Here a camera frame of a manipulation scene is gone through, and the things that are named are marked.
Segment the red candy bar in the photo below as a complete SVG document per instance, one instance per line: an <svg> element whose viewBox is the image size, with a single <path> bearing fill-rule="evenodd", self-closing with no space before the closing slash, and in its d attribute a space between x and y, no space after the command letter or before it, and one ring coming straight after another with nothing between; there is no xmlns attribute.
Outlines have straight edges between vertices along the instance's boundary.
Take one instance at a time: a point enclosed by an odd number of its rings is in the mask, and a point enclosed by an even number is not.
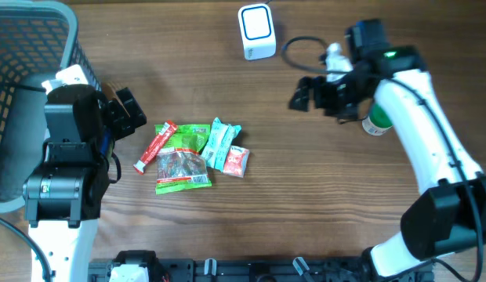
<svg viewBox="0 0 486 282"><path fill-rule="evenodd" d="M171 120L167 120L163 124L161 130L153 138L140 159L133 165L139 174L144 174L145 168L156 158L159 150L169 141L177 129L178 126Z"/></svg>

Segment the green lid jar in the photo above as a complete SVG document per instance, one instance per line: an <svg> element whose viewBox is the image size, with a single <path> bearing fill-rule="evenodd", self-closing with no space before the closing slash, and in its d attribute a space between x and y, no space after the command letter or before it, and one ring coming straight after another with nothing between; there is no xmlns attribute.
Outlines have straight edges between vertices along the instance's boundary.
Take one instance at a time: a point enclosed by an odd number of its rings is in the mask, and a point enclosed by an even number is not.
<svg viewBox="0 0 486 282"><path fill-rule="evenodd" d="M391 129L393 124L386 112L375 103L368 116L362 121L362 127L369 135L381 136Z"/></svg>

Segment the clear gummy candy bag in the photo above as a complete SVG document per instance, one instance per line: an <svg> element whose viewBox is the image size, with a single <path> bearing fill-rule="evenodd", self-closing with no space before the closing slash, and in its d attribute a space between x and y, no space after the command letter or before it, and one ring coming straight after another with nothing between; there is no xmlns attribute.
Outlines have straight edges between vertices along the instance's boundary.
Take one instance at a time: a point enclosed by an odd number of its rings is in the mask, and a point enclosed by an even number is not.
<svg viewBox="0 0 486 282"><path fill-rule="evenodd" d="M188 150L170 150L156 157L158 177L157 195L210 187L205 160Z"/></svg>

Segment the red Kleenex tissue pack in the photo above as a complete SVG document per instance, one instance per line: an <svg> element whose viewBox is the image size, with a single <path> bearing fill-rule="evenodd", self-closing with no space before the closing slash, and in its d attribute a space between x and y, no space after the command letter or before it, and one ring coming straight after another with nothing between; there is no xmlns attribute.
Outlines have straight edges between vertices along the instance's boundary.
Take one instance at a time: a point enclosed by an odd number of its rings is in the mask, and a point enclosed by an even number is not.
<svg viewBox="0 0 486 282"><path fill-rule="evenodd" d="M239 146L231 146L223 166L223 174L243 178L250 150Z"/></svg>

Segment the mint green wipes pack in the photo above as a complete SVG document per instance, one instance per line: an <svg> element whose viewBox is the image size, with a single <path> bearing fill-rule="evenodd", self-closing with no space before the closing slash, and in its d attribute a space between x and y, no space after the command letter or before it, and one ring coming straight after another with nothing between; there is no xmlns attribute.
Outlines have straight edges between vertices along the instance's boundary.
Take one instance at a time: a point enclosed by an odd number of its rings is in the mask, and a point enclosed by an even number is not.
<svg viewBox="0 0 486 282"><path fill-rule="evenodd" d="M214 119L209 139L201 153L208 167L223 170L230 146L240 131L240 125L224 124L219 118Z"/></svg>

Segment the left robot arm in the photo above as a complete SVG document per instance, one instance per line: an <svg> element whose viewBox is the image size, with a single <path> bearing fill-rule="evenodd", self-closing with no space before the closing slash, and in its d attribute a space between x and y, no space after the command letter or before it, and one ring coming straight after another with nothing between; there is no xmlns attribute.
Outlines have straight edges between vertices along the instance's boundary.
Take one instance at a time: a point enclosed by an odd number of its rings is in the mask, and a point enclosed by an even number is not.
<svg viewBox="0 0 486 282"><path fill-rule="evenodd" d="M33 281L86 281L103 195L118 177L115 143L146 124L128 88L107 96L91 85L64 85L47 95L42 159L23 186Z"/></svg>

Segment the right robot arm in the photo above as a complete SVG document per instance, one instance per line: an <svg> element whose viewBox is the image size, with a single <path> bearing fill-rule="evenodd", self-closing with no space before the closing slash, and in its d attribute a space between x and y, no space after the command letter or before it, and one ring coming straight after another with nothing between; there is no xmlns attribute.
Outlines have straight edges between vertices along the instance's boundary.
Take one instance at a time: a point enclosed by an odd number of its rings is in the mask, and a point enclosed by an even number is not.
<svg viewBox="0 0 486 282"><path fill-rule="evenodd" d="M420 280L447 255L476 252L474 280L486 245L486 175L466 152L434 93L416 47L393 46L383 23L362 20L345 33L349 55L325 46L322 67L305 66L292 110L322 109L340 124L358 122L374 136L393 129L412 164L419 198L387 241L364 250L354 278Z"/></svg>

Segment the green snack bag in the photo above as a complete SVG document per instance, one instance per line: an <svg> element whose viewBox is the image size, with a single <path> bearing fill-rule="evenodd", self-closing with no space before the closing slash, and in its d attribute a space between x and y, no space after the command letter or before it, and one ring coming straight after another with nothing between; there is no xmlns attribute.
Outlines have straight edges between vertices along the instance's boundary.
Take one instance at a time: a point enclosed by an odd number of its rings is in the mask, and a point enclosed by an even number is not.
<svg viewBox="0 0 486 282"><path fill-rule="evenodd" d="M198 154L207 143L210 132L211 125L179 125L159 152L189 151Z"/></svg>

